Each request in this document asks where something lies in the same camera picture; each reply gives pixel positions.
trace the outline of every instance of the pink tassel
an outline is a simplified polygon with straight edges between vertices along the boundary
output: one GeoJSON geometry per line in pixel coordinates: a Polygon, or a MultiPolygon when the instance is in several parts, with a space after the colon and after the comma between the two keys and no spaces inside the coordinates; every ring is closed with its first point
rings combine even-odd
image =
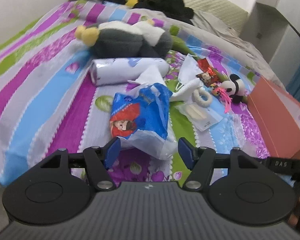
{"type": "Polygon", "coordinates": [[[221,87],[218,87],[215,90],[218,93],[218,95],[220,96],[220,99],[225,102],[225,114],[228,113],[229,110],[231,109],[232,98],[229,97],[226,90],[221,87]]]}

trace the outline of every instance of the black circular disc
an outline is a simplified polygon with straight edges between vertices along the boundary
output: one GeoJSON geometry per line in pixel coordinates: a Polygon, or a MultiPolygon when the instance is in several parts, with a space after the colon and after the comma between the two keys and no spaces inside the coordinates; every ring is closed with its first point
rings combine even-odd
{"type": "Polygon", "coordinates": [[[27,224],[46,225],[66,221],[85,209],[89,186],[59,169],[28,171],[2,195],[10,217],[27,224]]]}
{"type": "Polygon", "coordinates": [[[292,187],[266,169],[231,170],[210,186],[208,199],[220,215],[253,226],[283,220],[295,205],[292,187]]]}

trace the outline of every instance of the gray ribbed panel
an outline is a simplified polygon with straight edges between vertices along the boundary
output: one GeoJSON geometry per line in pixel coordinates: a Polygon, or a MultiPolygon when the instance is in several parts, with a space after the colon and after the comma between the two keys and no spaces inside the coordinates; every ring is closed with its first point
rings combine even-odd
{"type": "Polygon", "coordinates": [[[285,223],[253,228],[225,220],[200,194],[183,191],[175,182],[150,183],[151,189],[145,188],[148,184],[123,182],[117,190],[98,193],[89,208],[58,225],[13,222],[0,240],[300,239],[285,223]]]}

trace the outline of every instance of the stuffed penguin toy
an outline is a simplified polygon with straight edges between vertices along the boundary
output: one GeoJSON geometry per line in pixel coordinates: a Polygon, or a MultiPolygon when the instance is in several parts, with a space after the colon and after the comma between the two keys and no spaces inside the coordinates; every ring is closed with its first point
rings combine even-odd
{"type": "Polygon", "coordinates": [[[165,57],[173,43],[170,33],[154,27],[152,21],[79,26],[74,35],[97,58],[165,57]]]}
{"type": "Polygon", "coordinates": [[[245,86],[240,77],[236,74],[229,76],[230,80],[223,81],[220,85],[221,88],[225,89],[229,97],[232,98],[232,103],[239,104],[243,102],[245,86]]]}

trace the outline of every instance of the panda head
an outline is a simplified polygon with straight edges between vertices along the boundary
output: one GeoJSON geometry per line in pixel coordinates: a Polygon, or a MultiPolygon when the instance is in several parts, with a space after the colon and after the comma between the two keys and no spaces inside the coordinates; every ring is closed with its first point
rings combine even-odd
{"type": "Polygon", "coordinates": [[[240,77],[236,74],[231,74],[229,78],[230,80],[223,81],[220,87],[225,89],[229,96],[243,96],[245,92],[245,86],[240,77]]]}

